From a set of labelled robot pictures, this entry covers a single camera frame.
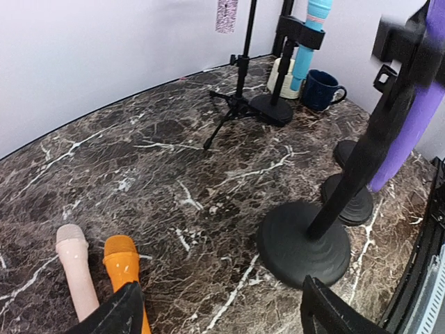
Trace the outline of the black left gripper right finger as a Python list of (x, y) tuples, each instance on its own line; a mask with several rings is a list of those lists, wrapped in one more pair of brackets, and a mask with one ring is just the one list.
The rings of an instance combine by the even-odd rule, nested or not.
[(300, 318), (303, 333), (387, 333), (311, 276), (303, 283)]

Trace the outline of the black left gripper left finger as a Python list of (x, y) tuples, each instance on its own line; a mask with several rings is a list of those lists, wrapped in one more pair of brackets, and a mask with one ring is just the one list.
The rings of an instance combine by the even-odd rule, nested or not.
[(65, 333), (141, 333), (144, 295), (136, 281), (126, 283), (91, 315)]

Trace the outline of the orange microphone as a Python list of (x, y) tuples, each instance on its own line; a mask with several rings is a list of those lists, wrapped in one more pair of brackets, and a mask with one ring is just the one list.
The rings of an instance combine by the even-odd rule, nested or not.
[(131, 237), (117, 234), (106, 240), (103, 264), (114, 292), (127, 283), (139, 282), (139, 262), (140, 257)]

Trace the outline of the pink microphone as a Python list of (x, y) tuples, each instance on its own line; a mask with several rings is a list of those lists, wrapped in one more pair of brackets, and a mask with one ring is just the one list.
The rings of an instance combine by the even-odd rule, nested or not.
[(56, 252), (63, 265), (77, 318), (82, 322), (99, 307), (99, 301), (88, 265), (88, 242), (78, 225), (59, 227)]

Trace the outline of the purple microphone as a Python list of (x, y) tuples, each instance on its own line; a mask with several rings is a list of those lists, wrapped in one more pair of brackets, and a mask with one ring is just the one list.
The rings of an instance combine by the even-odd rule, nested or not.
[[(427, 7), (426, 32), (434, 41), (444, 45), (444, 2), (431, 1)], [(416, 89), (416, 97), (399, 135), (391, 144), (383, 164), (369, 182), (370, 190), (378, 192), (396, 175), (419, 142), (443, 98), (444, 80), (432, 82), (429, 88)]]

